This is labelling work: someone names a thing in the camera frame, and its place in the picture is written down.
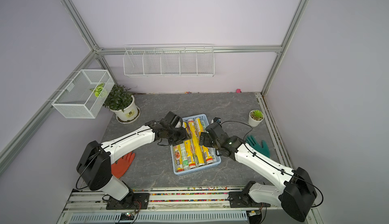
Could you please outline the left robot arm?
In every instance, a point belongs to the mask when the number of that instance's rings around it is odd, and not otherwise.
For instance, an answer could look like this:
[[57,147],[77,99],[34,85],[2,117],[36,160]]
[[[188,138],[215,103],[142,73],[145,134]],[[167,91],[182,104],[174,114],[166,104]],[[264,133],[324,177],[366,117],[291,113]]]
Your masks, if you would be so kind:
[[183,119],[170,111],[163,119],[151,120],[117,139],[104,143],[90,142],[76,170],[91,191],[102,191],[119,203],[130,206],[134,202],[133,191],[112,174],[111,165],[137,148],[161,139],[166,139],[172,146],[188,140]]

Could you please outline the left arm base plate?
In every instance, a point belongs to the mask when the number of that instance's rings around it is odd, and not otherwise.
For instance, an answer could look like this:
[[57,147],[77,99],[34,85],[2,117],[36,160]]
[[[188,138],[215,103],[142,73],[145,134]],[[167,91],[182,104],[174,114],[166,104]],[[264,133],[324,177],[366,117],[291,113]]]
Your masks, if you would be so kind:
[[150,194],[148,192],[130,193],[129,196],[121,201],[109,197],[106,205],[107,210],[128,210],[128,209],[147,209]]

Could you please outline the white green plastic wrap roll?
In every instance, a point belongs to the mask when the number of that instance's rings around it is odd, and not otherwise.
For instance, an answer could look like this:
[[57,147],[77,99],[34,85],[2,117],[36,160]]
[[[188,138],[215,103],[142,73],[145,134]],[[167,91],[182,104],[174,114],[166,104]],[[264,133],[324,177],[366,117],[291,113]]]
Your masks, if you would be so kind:
[[184,170],[189,170],[189,162],[187,158],[187,151],[185,149],[185,144],[180,144],[180,151],[181,151],[181,158],[182,158],[182,164]]

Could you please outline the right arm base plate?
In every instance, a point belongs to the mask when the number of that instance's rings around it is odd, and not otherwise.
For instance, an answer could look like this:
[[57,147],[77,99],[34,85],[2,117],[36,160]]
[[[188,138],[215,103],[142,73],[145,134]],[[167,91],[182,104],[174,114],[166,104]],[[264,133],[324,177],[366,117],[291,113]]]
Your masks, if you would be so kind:
[[229,192],[228,201],[230,208],[265,208],[270,207],[267,203],[257,203],[244,192]]

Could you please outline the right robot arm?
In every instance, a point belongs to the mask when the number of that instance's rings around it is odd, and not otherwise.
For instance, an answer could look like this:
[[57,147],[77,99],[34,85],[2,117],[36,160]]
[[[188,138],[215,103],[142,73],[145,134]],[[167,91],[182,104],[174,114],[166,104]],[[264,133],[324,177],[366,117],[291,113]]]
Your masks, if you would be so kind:
[[214,148],[222,156],[250,167],[273,184],[273,188],[268,191],[262,184],[247,184],[245,190],[250,200],[281,206],[296,221],[306,220],[320,193],[306,170],[301,167],[292,169],[271,160],[243,139],[228,136],[217,122],[207,126],[200,134],[200,145]]

